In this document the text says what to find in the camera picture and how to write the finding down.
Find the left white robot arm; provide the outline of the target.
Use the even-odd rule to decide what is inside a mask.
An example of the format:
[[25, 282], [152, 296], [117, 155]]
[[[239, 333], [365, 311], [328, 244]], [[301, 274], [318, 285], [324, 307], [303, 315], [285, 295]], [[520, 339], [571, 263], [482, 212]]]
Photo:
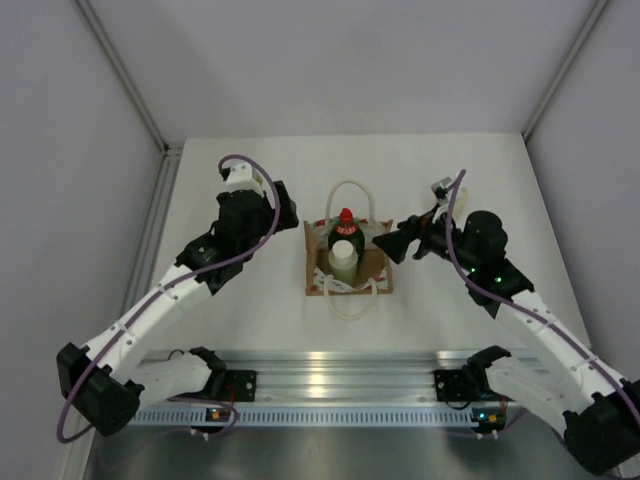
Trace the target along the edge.
[[296, 204], [283, 181], [225, 182], [219, 215], [209, 231], [189, 242], [161, 280], [103, 333], [56, 355], [65, 399], [56, 435], [62, 443], [66, 417], [78, 411], [104, 437], [127, 426], [139, 410], [184, 393], [207, 400], [226, 386], [226, 366], [205, 347], [194, 347], [155, 367], [141, 362], [164, 333], [238, 276], [276, 233], [299, 225]]

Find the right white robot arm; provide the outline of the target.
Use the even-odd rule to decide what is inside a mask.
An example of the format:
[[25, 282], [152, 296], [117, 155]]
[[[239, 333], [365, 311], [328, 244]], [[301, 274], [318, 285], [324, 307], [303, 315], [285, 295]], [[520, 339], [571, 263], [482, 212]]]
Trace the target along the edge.
[[465, 366], [467, 389], [478, 397], [506, 396], [548, 424], [587, 472], [639, 475], [639, 384], [589, 350], [545, 305], [531, 281], [506, 257], [499, 217], [471, 213], [462, 229], [430, 211], [400, 223], [373, 243], [401, 263], [414, 254], [449, 260], [474, 302], [522, 342], [546, 369], [539, 375], [502, 347], [488, 347]]

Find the dark bottle red cap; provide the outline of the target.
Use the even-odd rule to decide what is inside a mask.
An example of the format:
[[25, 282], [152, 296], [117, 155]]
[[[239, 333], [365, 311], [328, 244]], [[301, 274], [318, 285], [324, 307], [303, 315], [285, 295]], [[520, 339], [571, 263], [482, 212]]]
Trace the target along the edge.
[[338, 220], [334, 223], [328, 236], [328, 249], [331, 250], [338, 241], [348, 241], [358, 256], [365, 250], [365, 235], [349, 208], [343, 208]]

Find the cream pump lotion bottle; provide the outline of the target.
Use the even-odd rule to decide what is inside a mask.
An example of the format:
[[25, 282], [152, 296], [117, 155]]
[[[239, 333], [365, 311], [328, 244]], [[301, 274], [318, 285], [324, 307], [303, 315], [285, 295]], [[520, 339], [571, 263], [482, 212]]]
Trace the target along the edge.
[[452, 218], [458, 221], [467, 206], [469, 192], [466, 187], [460, 187], [456, 198], [453, 198], [452, 191], [445, 192], [443, 188], [438, 188], [433, 191], [433, 199], [435, 203], [432, 210], [436, 213], [436, 217], [445, 214], [450, 204], [453, 204]]

